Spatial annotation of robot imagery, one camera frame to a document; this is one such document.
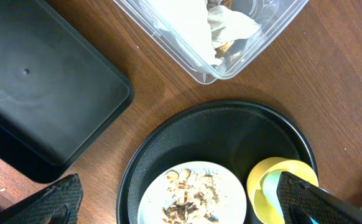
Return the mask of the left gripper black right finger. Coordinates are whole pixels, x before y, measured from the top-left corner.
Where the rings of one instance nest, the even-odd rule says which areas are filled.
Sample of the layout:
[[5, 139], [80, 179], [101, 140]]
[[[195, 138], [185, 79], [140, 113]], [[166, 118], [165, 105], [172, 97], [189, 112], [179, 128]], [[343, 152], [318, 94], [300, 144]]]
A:
[[288, 224], [362, 224], [362, 210], [290, 172], [281, 172], [277, 198]]

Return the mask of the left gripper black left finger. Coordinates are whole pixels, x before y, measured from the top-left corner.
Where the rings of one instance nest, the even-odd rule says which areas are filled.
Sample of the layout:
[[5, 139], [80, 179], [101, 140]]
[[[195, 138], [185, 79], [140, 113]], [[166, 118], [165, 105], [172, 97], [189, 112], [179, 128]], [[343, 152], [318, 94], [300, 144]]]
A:
[[79, 175], [70, 174], [1, 211], [0, 223], [76, 223], [82, 199]]

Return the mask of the light blue cup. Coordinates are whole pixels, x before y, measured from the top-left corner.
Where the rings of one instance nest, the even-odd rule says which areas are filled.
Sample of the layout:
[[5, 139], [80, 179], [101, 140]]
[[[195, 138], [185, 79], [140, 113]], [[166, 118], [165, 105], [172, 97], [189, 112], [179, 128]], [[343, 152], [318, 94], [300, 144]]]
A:
[[259, 183], [260, 190], [255, 198], [256, 215], [263, 223], [285, 223], [280, 200], [277, 197], [277, 186], [282, 172], [290, 172], [318, 187], [317, 176], [310, 167], [308, 169], [276, 169], [267, 172]]

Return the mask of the white napkin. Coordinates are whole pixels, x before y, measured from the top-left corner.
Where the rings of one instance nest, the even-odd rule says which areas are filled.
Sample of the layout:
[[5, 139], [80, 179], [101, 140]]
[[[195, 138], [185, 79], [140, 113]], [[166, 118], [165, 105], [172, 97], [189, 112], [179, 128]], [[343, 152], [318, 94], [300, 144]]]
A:
[[219, 65], [215, 57], [204, 0], [150, 0], [149, 4], [164, 22], [207, 64]]

